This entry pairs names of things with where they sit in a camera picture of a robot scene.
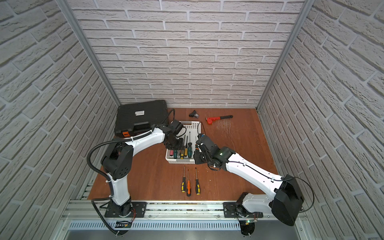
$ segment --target wooden tabletop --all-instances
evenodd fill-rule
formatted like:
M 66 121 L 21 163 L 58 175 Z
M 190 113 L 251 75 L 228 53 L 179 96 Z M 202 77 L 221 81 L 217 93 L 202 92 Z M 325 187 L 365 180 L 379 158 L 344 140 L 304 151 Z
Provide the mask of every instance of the wooden tabletop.
M 227 146 L 253 164 L 277 174 L 255 109 L 196 108 L 199 114 L 197 120 L 188 116 L 193 111 L 191 108 L 175 110 L 176 120 L 201 121 L 207 136 L 220 148 Z M 233 115 L 233 118 L 217 120 L 212 125 L 205 121 L 206 117 L 225 115 Z M 127 178 L 128 190 L 133 200 L 237 200 L 243 192 L 264 194 L 233 173 L 212 171 L 206 164 L 186 164 L 192 189 L 192 195 L 187 197 L 181 192 L 184 164 L 169 164 L 165 155 L 164 145 L 156 144 L 134 156 Z M 195 193 L 195 167 L 202 191 L 200 195 Z M 98 175 L 88 199 L 108 197 L 109 194 L 105 178 Z

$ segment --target robotic arm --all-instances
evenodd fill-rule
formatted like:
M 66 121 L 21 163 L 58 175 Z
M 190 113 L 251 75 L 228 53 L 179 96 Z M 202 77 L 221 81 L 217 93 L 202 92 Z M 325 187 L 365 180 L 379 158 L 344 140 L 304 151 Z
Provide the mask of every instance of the robotic arm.
M 106 178 L 111 188 L 109 207 L 116 215 L 126 217 L 132 210 L 127 175 L 131 170 L 133 156 L 158 143 L 164 143 L 167 149 L 181 149 L 184 147 L 184 141 L 177 135 L 182 128 L 183 125 L 174 120 L 168 126 L 157 125 L 151 131 L 135 137 L 103 143 L 104 145 L 114 143 L 107 148 L 101 163 L 107 172 Z M 204 134 L 199 134 L 196 143 L 201 150 L 200 157 L 207 162 L 208 166 L 241 176 L 266 193 L 266 198 L 262 201 L 259 198 L 253 198 L 253 194 L 243 194 L 237 201 L 240 203 L 237 208 L 240 216 L 254 212 L 273 213 L 281 222 L 289 226 L 294 225 L 304 202 L 304 197 L 294 177 L 289 175 L 282 177 L 270 173 L 245 160 L 232 149 L 227 147 L 220 149 Z
M 237 201 L 241 203 L 237 208 L 240 215 L 245 216 L 254 212 L 273 213 L 278 220 L 286 225 L 294 225 L 304 202 L 303 194 L 295 177 L 290 175 L 282 177 L 270 173 L 245 160 L 228 147 L 219 149 L 204 134 L 199 134 L 196 143 L 208 166 L 222 168 L 234 173 L 260 188 L 267 195 L 266 199 L 260 201 L 253 198 L 253 194 L 243 194 Z

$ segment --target white robot arm segment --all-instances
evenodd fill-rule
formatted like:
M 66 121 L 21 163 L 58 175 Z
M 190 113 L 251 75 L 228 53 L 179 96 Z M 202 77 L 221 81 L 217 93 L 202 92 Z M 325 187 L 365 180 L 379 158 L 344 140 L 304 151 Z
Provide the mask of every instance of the white robot arm segment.
M 271 198 L 271 201 L 276 195 L 275 189 L 279 189 L 282 182 L 281 181 L 273 181 L 257 172 L 255 172 L 254 169 L 256 169 L 258 172 L 261 172 L 262 174 L 269 176 L 272 179 L 278 179 L 281 180 L 280 175 L 276 175 L 273 173 L 270 173 L 253 163 L 250 163 L 249 161 L 245 160 L 242 156 L 240 156 L 238 153 L 233 154 L 228 158 L 229 162 L 226 163 L 226 169 L 228 172 L 234 173 L 248 182 L 252 183 L 256 187 L 260 188 L 265 194 Z

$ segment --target metal vent grille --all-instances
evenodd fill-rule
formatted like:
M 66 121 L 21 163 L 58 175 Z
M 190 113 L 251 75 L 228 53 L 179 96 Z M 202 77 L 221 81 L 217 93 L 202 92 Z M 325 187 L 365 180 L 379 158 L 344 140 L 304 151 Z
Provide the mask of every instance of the metal vent grille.
M 116 220 L 107 220 L 115 228 Z M 106 230 L 101 220 L 72 220 L 68 230 Z M 129 230 L 240 230 L 237 220 L 135 220 Z

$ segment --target metal floor panel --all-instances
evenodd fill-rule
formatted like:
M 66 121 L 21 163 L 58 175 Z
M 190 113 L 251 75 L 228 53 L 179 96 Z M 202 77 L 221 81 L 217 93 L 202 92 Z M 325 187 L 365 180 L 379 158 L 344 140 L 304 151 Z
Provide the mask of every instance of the metal floor panel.
M 298 240 L 300 239 L 296 228 L 289 227 L 279 221 L 259 221 L 255 225 L 255 231 L 250 237 L 244 237 L 239 230 L 237 231 L 152 231 L 137 230 L 129 231 L 122 237 L 116 238 L 108 230 L 69 230 L 66 240 L 115 240 L 115 239 L 141 239 L 141 240 L 244 240 L 244 239 L 262 239 L 262 240 Z
M 107 220 L 115 230 L 118 220 Z M 107 230 L 101 220 L 72 220 L 68 228 L 71 230 Z M 129 230 L 240 230 L 237 220 L 135 220 Z

